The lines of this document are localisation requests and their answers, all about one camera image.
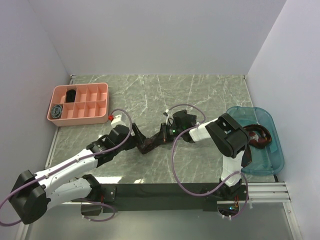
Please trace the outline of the brown blue floral tie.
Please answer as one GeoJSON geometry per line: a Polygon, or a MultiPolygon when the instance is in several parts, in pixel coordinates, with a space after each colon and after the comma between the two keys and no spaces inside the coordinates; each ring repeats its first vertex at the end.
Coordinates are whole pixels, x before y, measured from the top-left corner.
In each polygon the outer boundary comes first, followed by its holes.
{"type": "Polygon", "coordinates": [[[152,137],[145,137],[142,135],[140,139],[141,142],[138,144],[137,148],[143,155],[166,143],[164,134],[160,131],[154,134],[152,137]]]}

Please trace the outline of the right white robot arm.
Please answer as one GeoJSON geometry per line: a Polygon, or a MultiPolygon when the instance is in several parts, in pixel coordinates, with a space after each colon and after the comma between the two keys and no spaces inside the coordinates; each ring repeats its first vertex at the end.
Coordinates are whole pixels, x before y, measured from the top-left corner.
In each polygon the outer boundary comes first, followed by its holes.
{"type": "Polygon", "coordinates": [[[249,147],[248,132],[229,114],[210,120],[197,122],[186,129],[178,131],[178,135],[173,139],[171,150],[171,169],[177,185],[187,194],[194,197],[206,197],[214,193],[220,193],[221,197],[230,200],[236,196],[242,186],[244,175],[242,162],[245,151],[249,147]],[[222,154],[222,173],[218,185],[207,192],[195,193],[180,182],[174,164],[174,157],[177,142],[182,136],[188,137],[188,141],[195,143],[207,139],[212,139],[217,149],[222,154]]]}

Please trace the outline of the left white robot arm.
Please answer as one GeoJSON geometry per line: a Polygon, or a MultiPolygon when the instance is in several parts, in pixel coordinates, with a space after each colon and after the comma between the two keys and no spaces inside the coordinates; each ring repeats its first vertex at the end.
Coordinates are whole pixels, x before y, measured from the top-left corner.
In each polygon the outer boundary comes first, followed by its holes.
{"type": "Polygon", "coordinates": [[[77,199],[102,202],[101,184],[86,172],[110,162],[121,151],[141,146],[146,137],[135,124],[132,127],[130,131],[124,125],[117,125],[70,159],[37,173],[29,170],[21,173],[9,198],[20,220],[25,225],[34,223],[47,210],[77,199]],[[79,174],[84,175],[72,181],[79,174]]]}

